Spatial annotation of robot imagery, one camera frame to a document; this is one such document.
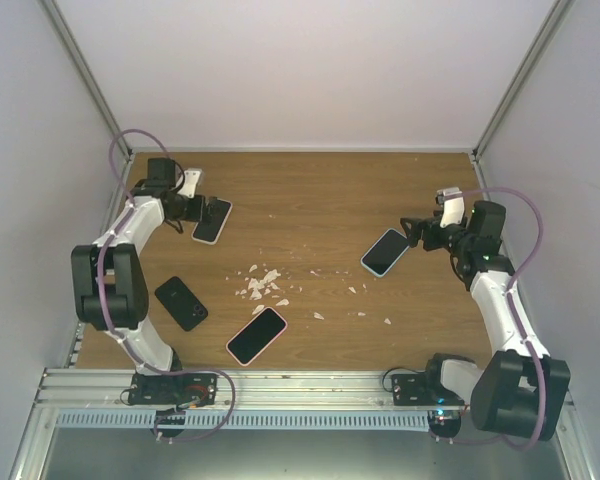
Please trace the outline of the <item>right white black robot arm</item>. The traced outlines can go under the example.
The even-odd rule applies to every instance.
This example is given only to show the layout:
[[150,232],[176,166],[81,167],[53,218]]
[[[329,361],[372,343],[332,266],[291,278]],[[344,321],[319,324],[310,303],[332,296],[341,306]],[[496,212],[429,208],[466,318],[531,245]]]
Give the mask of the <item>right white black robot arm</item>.
[[466,357],[435,354],[421,372],[424,396],[444,405],[463,402],[474,426],[513,439],[519,448],[550,440],[571,373],[534,333],[517,291],[518,269],[501,253],[504,206],[485,200],[465,215],[462,199],[432,217],[400,220],[410,246],[449,253],[454,274],[477,304],[492,358],[484,369]]

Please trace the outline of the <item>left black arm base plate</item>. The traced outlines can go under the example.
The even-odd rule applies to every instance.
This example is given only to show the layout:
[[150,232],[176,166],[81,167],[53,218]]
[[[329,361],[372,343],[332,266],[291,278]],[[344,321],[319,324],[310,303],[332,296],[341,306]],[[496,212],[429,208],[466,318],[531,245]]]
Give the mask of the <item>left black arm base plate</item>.
[[195,408],[215,402],[218,376],[212,373],[178,376],[134,374],[120,400],[127,406],[153,405]]

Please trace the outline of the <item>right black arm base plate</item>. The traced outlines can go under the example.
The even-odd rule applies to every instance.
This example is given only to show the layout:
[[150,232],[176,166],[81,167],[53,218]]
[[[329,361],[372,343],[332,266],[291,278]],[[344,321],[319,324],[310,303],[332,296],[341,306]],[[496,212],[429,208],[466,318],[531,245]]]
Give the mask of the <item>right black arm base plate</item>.
[[382,388],[389,392],[395,406],[460,407],[466,402],[442,386],[439,378],[426,371],[395,367],[381,377]]

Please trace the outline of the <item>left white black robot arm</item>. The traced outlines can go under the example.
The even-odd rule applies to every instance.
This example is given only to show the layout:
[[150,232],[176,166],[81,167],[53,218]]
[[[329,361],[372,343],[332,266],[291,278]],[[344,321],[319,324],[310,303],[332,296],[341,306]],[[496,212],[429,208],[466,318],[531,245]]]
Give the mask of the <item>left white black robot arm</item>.
[[74,304],[80,322],[112,338],[165,404],[183,398],[181,363],[149,318],[150,295],[140,254],[163,224],[208,223],[216,200],[197,192],[203,171],[170,158],[151,158],[148,177],[127,192],[124,208],[97,240],[71,252]]

